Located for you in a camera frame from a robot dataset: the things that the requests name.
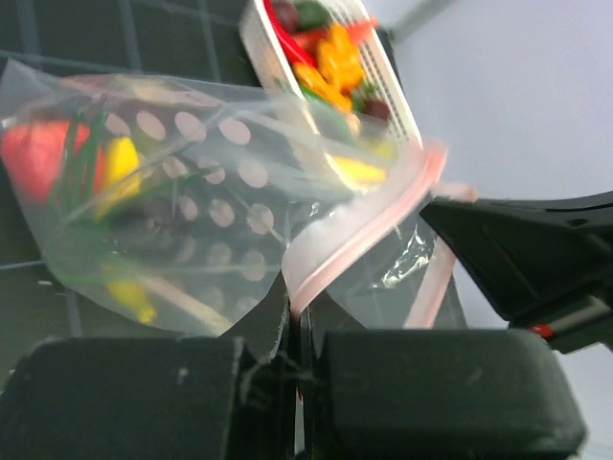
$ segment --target black surface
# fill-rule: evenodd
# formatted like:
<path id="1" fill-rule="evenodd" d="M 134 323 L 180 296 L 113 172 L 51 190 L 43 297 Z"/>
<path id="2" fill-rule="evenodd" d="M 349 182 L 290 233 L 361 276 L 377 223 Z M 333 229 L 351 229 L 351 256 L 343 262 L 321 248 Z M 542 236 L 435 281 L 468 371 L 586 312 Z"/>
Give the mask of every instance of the black surface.
<path id="1" fill-rule="evenodd" d="M 315 378 L 322 458 L 566 459 L 586 434 L 525 331 L 329 333 Z"/>
<path id="2" fill-rule="evenodd" d="M 6 387 L 0 458 L 285 459 L 293 412 L 273 366 L 238 338 L 43 344 Z"/>
<path id="3" fill-rule="evenodd" d="M 555 324 L 597 298 L 608 314 L 566 331 L 554 328 L 552 346 L 568 353 L 613 343 L 613 193 L 550 201 L 480 199 L 469 205 L 436 199 L 421 215 L 512 327 Z"/>

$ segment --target white surface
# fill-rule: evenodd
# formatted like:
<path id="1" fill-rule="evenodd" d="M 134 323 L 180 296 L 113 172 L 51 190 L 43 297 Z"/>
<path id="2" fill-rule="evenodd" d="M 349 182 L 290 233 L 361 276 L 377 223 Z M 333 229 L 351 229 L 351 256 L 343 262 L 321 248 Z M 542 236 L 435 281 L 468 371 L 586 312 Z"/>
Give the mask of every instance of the white surface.
<path id="1" fill-rule="evenodd" d="M 451 146 L 443 179 L 487 197 L 613 190 L 611 6 L 461 0 L 396 47 L 422 135 Z M 456 276 L 469 324 L 504 326 Z M 561 360 L 591 429 L 583 458 L 613 458 L 613 355 L 598 346 Z"/>

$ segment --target perforated basket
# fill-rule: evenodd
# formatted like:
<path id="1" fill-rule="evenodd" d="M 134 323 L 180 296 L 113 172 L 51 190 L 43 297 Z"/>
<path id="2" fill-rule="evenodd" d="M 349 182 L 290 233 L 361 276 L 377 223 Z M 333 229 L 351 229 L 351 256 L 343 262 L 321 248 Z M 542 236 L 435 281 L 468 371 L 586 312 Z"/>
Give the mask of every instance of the perforated basket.
<path id="1" fill-rule="evenodd" d="M 332 18 L 341 24 L 369 18 L 359 0 L 320 0 L 320 3 L 329 10 Z M 240 38 L 262 87 L 275 89 L 281 84 L 303 98 L 262 0 L 248 1 L 240 21 Z M 360 46 L 360 55 L 367 81 L 377 85 L 378 96 L 390 106 L 393 137 L 399 142 L 406 139 L 420 141 L 420 133 L 411 109 L 375 31 L 372 31 Z"/>

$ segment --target plastic bag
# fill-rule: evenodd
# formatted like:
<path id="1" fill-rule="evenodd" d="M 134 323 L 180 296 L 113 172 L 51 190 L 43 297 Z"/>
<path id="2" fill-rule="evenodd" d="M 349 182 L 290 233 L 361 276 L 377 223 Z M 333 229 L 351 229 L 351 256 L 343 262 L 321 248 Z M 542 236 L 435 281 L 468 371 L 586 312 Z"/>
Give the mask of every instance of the plastic bag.
<path id="1" fill-rule="evenodd" d="M 305 308 L 438 179 L 439 149 L 381 157 L 342 117 L 258 88 L 60 80 L 12 61 L 0 156 L 63 284 L 156 327 L 219 335 L 282 268 L 293 311 Z M 391 145 L 375 122 L 357 122 Z M 296 203 L 329 212 L 293 234 Z"/>

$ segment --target grid line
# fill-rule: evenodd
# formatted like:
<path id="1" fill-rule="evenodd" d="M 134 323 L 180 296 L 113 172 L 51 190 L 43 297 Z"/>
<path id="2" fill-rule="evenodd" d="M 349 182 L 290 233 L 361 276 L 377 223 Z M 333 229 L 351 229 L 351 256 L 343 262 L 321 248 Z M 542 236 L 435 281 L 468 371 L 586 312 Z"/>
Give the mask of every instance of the grid line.
<path id="1" fill-rule="evenodd" d="M 14 270 L 18 268 L 28 268 L 30 266 L 38 266 L 38 265 L 44 265 L 44 264 L 45 263 L 43 261 L 19 262 L 17 264 L 3 264 L 3 265 L 0 265 L 0 271 Z"/>
<path id="2" fill-rule="evenodd" d="M 64 292 L 66 295 L 66 313 L 68 314 L 70 334 L 73 337 L 83 337 L 83 327 L 79 313 L 79 295 L 68 287 L 65 288 Z"/>
<path id="3" fill-rule="evenodd" d="M 130 67 L 133 70 L 143 70 L 141 53 L 138 48 L 138 38 L 136 36 L 136 26 L 134 25 L 134 14 L 132 13 L 132 5 L 129 0 L 118 0 L 119 10 L 122 15 L 122 25 L 124 29 L 125 50 L 127 51 L 127 59 L 130 62 Z"/>
<path id="4" fill-rule="evenodd" d="M 26 55 L 32 55 L 31 59 L 36 68 L 40 68 L 40 38 L 36 27 L 36 14 L 33 0 L 15 0 L 17 16 L 19 18 L 19 31 L 21 32 L 21 44 Z"/>
<path id="5" fill-rule="evenodd" d="M 213 28 L 211 22 L 207 19 L 209 16 L 209 10 L 206 0 L 198 0 L 198 7 L 203 12 L 200 15 L 200 22 L 202 23 L 202 29 L 204 30 L 204 41 L 207 45 L 207 51 L 209 53 L 209 63 L 211 64 L 211 70 L 213 71 L 213 79 L 217 83 L 221 83 L 221 69 L 219 69 L 219 60 L 217 59 L 217 51 L 215 46 L 215 39 L 213 38 Z"/>
<path id="6" fill-rule="evenodd" d="M 183 5 L 176 5 L 170 2 L 158 2 L 158 1 L 151 1 L 151 0 L 130 0 L 130 1 L 131 3 L 146 5 L 148 7 L 157 8 L 159 10 L 164 10 L 165 12 L 184 14 L 190 17 L 199 17 L 201 19 L 210 21 L 220 26 L 229 26 L 229 27 L 238 26 L 238 22 L 236 20 L 232 20 L 225 16 L 209 12 L 206 6 L 205 6 L 205 9 L 203 10 L 202 6 L 200 6 L 200 9 L 196 9 L 196 8 L 185 7 Z"/>

